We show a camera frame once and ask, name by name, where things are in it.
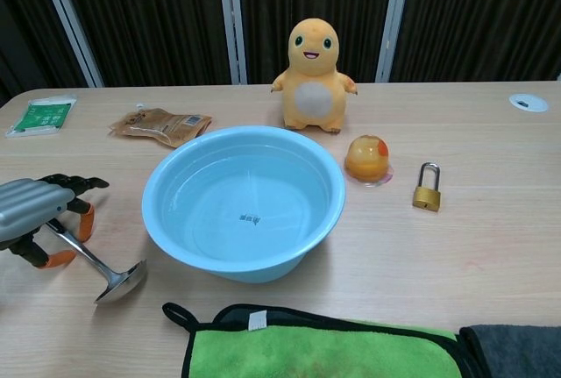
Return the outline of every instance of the plush toy arm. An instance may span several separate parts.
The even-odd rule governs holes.
[[[357,85],[348,75],[339,73],[339,78],[341,79],[341,83],[343,83],[344,91],[347,93],[354,93],[357,95],[359,91],[357,90]]]
[[[271,93],[274,91],[282,91],[284,85],[284,78],[286,76],[286,71],[274,79],[273,85],[271,86]]]

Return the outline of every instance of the green microfiber towel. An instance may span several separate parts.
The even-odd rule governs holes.
[[[203,324],[174,303],[162,308],[189,331],[183,377],[479,376],[473,358],[452,333],[245,304],[227,307],[212,323]],[[266,326],[249,331],[255,313],[266,317]]]

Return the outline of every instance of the water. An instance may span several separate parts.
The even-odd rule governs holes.
[[[288,251],[321,224],[329,204],[311,163],[262,146],[195,160],[170,193],[165,227],[188,251],[215,260],[259,260]]]

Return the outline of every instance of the light blue plastic basin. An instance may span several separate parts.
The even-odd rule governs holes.
[[[171,257],[256,283],[293,269],[343,206],[341,169],[323,147],[277,127],[237,126],[169,154],[146,184],[142,214]]]

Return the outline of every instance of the white label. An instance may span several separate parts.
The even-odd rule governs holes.
[[[249,325],[247,329],[252,332],[254,330],[260,330],[261,328],[266,328],[266,310],[260,310],[259,312],[249,314]]]
[[[188,119],[186,119],[184,124],[189,125],[189,126],[193,126],[193,125],[196,125],[197,122],[199,122],[201,119],[202,119],[201,117],[192,116],[192,117],[189,117]]]

